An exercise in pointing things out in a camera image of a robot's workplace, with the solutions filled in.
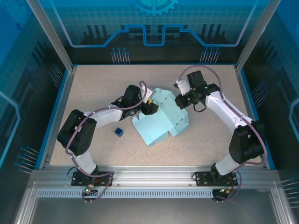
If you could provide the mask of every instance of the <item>blue cube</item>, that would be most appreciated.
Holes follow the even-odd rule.
[[[123,135],[123,131],[120,128],[117,128],[114,132],[118,137],[121,137]]]

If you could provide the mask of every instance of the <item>gear logo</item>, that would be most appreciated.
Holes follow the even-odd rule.
[[[157,14],[168,13],[169,9],[174,9],[174,4],[178,0],[132,0],[135,9],[139,9],[140,13],[156,16]]]
[[[27,7],[25,0],[0,0],[0,7],[6,6],[7,11],[17,23],[26,18]]]

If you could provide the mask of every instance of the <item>transparent acrylic panel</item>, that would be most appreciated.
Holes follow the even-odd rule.
[[[252,104],[265,124],[279,175],[282,180],[295,177],[296,182],[299,180],[298,8],[298,1],[280,2],[243,68],[253,95]],[[295,189],[288,193],[294,197],[290,202],[299,200]],[[298,208],[294,211],[299,217]]]
[[[73,63],[235,63],[268,0],[42,0]]]
[[[0,222],[11,223],[65,67],[26,1],[0,0],[0,31]]]

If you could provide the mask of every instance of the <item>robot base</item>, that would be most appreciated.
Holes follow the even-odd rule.
[[[96,175],[102,175],[102,174],[106,174],[107,172],[97,172]],[[93,183],[95,187],[105,187],[109,181],[109,175],[108,176],[104,176],[101,178],[91,178],[88,177],[86,175],[84,175],[81,172],[74,172],[73,173],[73,177],[72,177],[72,181],[71,181],[71,186],[73,187],[86,187],[89,184]]]
[[[221,179],[215,183],[210,172],[195,172],[192,179],[196,182],[197,187],[230,187],[238,186],[238,181],[235,174],[229,173],[222,176]]]

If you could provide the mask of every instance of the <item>beige work surface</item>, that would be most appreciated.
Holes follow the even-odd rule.
[[[74,109],[93,111],[106,107],[122,96],[128,85],[139,85],[143,80],[150,88],[170,90],[176,96],[179,91],[173,84],[188,65],[80,65],[77,68],[71,92],[64,111],[62,124]],[[212,65],[220,76],[225,96],[240,111],[246,113],[245,104],[232,65]],[[192,68],[186,75],[201,70],[208,84],[217,83],[213,73],[204,68]],[[187,108],[189,127],[180,136],[147,146],[132,124],[132,118],[110,123],[97,129],[89,148],[98,165],[109,166],[196,166],[211,165],[228,154],[232,134],[222,120],[210,109],[197,113]],[[116,128],[124,134],[114,134]],[[73,165],[70,156],[56,142],[50,161],[52,166]]]

